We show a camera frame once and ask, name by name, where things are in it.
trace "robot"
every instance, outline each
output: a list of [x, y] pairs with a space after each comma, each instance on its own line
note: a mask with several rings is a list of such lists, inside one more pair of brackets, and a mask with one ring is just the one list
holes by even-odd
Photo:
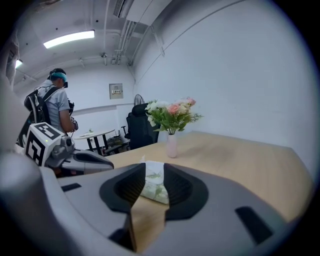
[[85, 175], [111, 170], [112, 162], [97, 153], [76, 149], [72, 138], [46, 122], [31, 124], [24, 153], [41, 167], [61, 168], [65, 175]]

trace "gray t-shirt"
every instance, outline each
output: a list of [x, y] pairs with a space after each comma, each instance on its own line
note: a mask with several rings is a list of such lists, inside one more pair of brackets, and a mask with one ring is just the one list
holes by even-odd
[[[55, 85], [50, 80], [45, 80], [38, 89], [38, 95], [44, 97], [46, 93]], [[69, 102], [67, 93], [64, 89], [57, 90], [46, 102], [48, 108], [51, 125], [61, 132], [65, 132], [61, 126], [59, 112], [69, 110]]]

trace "white wall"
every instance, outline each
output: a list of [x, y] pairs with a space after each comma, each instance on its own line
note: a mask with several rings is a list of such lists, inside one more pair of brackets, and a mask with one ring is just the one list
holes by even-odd
[[[95, 132], [113, 130], [124, 136], [121, 126], [128, 125], [126, 117], [133, 108], [133, 86], [135, 80], [126, 66], [104, 66], [103, 64], [87, 65], [85, 68], [66, 68], [69, 87], [66, 89], [68, 98], [74, 102], [72, 116], [76, 119], [79, 129], [74, 132], [76, 138], [89, 129]], [[39, 86], [47, 77], [39, 82], [26, 85], [16, 90], [16, 94], [23, 102], [35, 87]], [[110, 99], [109, 84], [122, 83], [123, 99]], [[115, 133], [106, 135], [107, 139]], [[102, 136], [98, 137], [100, 146], [103, 146]], [[88, 149], [87, 140], [75, 140], [78, 149]]]
[[306, 45], [272, 3], [235, 2], [173, 1], [154, 23], [165, 57], [149, 31], [134, 94], [193, 97], [204, 118], [189, 129], [291, 147], [315, 178], [319, 92]]

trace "man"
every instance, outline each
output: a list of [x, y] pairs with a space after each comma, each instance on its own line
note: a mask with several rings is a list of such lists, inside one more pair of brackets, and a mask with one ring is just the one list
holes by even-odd
[[44, 97], [46, 93], [54, 86], [61, 88], [57, 90], [46, 101], [51, 125], [63, 133], [71, 133], [77, 130], [77, 126], [71, 121], [69, 115], [69, 101], [66, 91], [63, 89], [67, 82], [66, 72], [62, 68], [52, 70], [38, 89], [38, 95]]

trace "pink vase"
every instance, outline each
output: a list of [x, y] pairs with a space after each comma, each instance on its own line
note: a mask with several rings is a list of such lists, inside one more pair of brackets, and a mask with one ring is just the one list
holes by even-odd
[[178, 154], [176, 135], [168, 134], [166, 139], [166, 154], [170, 158], [176, 158]]

